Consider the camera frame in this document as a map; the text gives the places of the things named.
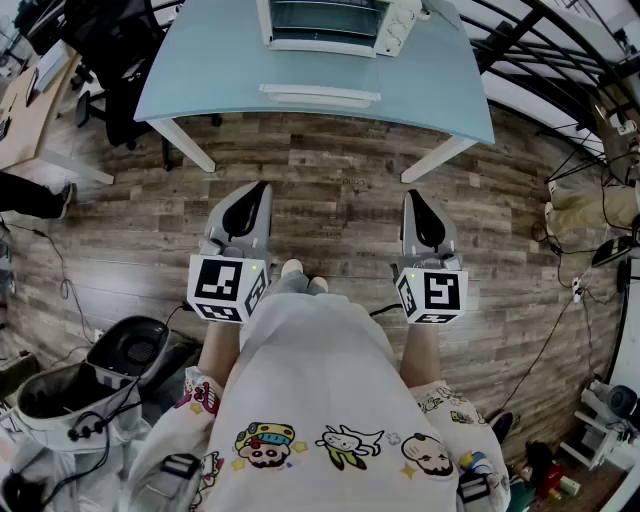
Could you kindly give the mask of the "white glass oven door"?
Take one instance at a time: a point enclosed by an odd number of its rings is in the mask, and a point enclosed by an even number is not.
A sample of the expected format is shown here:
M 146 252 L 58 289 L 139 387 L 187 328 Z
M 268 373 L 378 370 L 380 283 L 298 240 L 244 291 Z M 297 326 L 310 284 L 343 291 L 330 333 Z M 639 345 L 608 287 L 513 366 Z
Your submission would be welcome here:
M 275 51 L 316 52 L 373 59 L 376 52 L 372 47 L 356 44 L 304 39 L 273 39 L 269 48 Z M 324 85 L 261 84 L 260 91 L 271 101 L 346 107 L 368 108 L 381 100 L 379 92 L 330 87 Z

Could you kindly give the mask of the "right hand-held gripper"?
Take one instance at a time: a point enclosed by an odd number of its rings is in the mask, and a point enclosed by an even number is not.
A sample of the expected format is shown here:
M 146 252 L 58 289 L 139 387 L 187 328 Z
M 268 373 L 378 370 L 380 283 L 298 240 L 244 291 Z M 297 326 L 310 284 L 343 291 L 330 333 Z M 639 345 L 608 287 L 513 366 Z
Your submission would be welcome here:
M 407 322 L 445 325 L 464 314 L 468 273 L 458 253 L 457 228 L 440 203 L 409 190 L 401 239 L 404 256 L 392 270 Z

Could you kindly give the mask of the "white toaster oven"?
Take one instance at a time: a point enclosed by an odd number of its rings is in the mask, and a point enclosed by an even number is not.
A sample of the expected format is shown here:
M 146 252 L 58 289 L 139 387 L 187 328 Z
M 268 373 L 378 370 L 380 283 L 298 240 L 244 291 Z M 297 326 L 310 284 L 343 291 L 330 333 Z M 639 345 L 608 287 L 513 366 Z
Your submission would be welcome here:
M 263 43 L 276 51 L 396 57 L 422 0 L 256 0 Z

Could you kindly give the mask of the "red box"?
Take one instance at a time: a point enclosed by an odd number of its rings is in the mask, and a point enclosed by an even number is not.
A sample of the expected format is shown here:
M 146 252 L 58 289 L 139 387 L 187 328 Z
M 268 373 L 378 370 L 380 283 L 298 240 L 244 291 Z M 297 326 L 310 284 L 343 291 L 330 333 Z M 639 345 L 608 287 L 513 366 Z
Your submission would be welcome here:
M 542 483 L 538 487 L 539 496 L 541 498 L 552 496 L 554 499 L 560 499 L 561 495 L 559 493 L 559 488 L 564 476 L 564 469 L 558 464 L 551 463 Z

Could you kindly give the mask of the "grey fabric bag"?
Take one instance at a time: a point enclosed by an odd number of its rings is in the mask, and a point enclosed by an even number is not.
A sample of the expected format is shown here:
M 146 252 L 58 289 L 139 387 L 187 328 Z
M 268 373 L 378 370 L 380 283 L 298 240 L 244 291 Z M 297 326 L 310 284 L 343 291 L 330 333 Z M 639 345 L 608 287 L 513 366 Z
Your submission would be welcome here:
M 149 431 L 137 377 L 87 362 L 24 382 L 9 414 L 16 452 L 0 482 L 6 512 L 117 512 L 137 441 Z

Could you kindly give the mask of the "white cartoon print shirt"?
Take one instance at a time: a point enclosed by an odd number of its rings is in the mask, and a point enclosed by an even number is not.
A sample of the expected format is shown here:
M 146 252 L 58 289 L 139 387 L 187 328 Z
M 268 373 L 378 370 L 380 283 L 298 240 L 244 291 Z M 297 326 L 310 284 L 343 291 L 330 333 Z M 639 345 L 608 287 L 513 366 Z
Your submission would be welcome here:
M 263 300 L 225 387 L 197 368 L 145 440 L 119 512 L 506 512 L 500 445 L 439 380 L 408 388 L 359 305 L 320 294 Z M 192 454 L 191 480 L 160 470 Z M 466 472 L 490 495 L 462 503 Z

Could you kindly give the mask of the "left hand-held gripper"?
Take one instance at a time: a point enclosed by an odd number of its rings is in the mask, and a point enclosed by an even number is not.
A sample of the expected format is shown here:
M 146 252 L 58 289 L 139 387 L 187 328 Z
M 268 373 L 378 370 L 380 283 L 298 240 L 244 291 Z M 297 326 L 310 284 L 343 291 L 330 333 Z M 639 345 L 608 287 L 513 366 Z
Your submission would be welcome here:
M 273 190 L 266 181 L 244 185 L 211 211 L 190 257 L 187 302 L 204 320 L 244 324 L 270 283 Z

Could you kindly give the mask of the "grey jeans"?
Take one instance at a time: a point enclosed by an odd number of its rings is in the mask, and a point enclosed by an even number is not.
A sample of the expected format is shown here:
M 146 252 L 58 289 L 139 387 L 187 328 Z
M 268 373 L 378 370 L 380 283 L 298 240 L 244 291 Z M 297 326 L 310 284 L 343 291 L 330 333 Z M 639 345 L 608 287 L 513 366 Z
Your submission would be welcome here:
M 304 273 L 301 276 L 293 278 L 284 278 L 281 276 L 277 282 L 269 287 L 265 298 L 282 298 L 285 294 L 293 294 L 295 298 L 308 298 L 317 295 L 307 293 L 307 286 L 311 279 Z

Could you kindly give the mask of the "white table leg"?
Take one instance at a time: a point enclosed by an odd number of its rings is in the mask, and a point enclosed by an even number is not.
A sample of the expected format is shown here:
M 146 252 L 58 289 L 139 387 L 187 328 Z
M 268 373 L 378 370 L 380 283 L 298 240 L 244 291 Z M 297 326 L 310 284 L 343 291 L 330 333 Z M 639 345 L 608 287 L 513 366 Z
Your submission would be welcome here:
M 214 173 L 216 171 L 216 163 L 174 119 L 149 120 L 148 123 L 204 172 Z
M 400 180 L 402 183 L 412 183 L 437 167 L 463 153 L 476 144 L 475 140 L 459 136 L 451 136 L 442 144 L 431 150 L 426 156 L 421 158 L 407 170 L 405 170 Z

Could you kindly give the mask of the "person's left forearm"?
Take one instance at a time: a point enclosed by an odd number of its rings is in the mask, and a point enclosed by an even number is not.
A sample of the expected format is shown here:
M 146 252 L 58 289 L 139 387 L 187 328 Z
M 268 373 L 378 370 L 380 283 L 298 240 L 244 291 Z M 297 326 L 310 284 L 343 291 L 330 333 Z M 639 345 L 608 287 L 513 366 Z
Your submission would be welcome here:
M 210 322 L 197 363 L 198 370 L 225 387 L 240 353 L 241 325 Z

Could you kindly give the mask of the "black tripod stand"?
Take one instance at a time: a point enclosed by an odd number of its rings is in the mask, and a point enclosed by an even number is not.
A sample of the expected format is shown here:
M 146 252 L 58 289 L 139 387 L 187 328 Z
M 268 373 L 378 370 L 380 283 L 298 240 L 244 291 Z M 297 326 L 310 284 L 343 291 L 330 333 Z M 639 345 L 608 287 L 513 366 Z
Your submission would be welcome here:
M 607 163 L 602 139 L 595 130 L 582 122 L 543 128 L 538 130 L 536 135 L 558 139 L 571 146 L 570 154 L 545 180 L 546 184 L 573 176 L 593 166 L 603 167 Z

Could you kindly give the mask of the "white shelf rack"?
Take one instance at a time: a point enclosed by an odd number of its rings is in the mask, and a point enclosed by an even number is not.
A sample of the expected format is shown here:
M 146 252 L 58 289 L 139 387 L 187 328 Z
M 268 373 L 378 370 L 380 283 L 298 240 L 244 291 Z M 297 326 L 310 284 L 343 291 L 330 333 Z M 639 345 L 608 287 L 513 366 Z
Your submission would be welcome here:
M 640 396 L 624 385 L 593 381 L 581 392 L 587 412 L 576 410 L 574 417 L 585 428 L 582 446 L 589 452 L 560 443 L 560 449 L 589 470 L 606 460 L 624 470 L 640 462 Z

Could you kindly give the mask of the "white box on desk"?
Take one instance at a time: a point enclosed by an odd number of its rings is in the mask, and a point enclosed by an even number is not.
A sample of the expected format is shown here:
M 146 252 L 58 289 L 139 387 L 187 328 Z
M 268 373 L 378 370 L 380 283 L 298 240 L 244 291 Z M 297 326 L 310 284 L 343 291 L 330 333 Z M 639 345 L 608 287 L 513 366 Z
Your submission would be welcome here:
M 44 92 L 57 74 L 69 62 L 69 49 L 66 43 L 58 40 L 41 57 L 37 64 L 38 77 L 35 83 L 35 90 L 38 93 Z

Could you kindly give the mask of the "person's right forearm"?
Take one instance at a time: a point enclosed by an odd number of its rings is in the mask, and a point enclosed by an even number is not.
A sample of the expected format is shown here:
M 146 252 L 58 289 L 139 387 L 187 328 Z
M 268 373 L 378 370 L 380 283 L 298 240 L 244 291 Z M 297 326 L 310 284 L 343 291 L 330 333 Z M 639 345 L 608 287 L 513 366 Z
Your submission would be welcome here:
M 408 388 L 417 388 L 441 379 L 439 331 L 435 325 L 409 326 L 399 374 Z

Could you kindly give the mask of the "wooden desk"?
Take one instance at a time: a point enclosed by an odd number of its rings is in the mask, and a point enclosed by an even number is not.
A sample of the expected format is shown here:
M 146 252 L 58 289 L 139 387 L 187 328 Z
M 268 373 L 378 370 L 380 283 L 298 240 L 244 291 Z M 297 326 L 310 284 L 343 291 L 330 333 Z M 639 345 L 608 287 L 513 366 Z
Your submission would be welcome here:
M 0 102 L 0 123 L 8 130 L 0 139 L 0 171 L 21 164 L 42 161 L 75 175 L 111 185 L 114 177 L 85 163 L 73 160 L 47 147 L 46 139 L 80 56 L 64 42 L 54 45 L 62 50 L 67 61 L 55 73 L 47 87 L 36 92 L 33 86 L 41 76 L 39 63 L 23 71 L 7 87 Z

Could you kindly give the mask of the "black metal railing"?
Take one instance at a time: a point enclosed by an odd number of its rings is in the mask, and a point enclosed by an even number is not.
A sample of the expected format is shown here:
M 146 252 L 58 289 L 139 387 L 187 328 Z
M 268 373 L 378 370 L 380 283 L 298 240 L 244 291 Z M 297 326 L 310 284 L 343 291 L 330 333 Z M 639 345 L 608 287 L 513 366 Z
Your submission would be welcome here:
M 594 0 L 454 0 L 495 106 L 601 165 L 640 166 L 640 43 Z

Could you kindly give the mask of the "black round helmet device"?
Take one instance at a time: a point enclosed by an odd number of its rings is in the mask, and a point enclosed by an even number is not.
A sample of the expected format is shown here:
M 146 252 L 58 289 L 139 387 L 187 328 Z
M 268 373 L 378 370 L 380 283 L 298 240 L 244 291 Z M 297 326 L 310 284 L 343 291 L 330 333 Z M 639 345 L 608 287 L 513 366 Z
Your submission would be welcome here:
M 98 382 L 112 389 L 122 389 L 134 381 L 146 384 L 161 367 L 170 333 L 159 320 L 125 318 L 94 343 L 85 362 L 95 369 Z

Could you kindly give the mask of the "black office chair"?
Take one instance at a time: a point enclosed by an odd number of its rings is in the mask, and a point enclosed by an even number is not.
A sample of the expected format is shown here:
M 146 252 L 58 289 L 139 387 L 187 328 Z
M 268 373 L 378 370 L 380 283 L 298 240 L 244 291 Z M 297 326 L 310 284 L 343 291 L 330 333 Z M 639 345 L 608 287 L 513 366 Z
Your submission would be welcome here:
M 137 139 L 152 130 L 134 115 L 165 30 L 151 0 L 65 0 L 61 39 L 81 56 L 103 91 L 85 92 L 76 107 L 76 125 L 91 117 L 105 122 L 113 146 L 136 148 Z

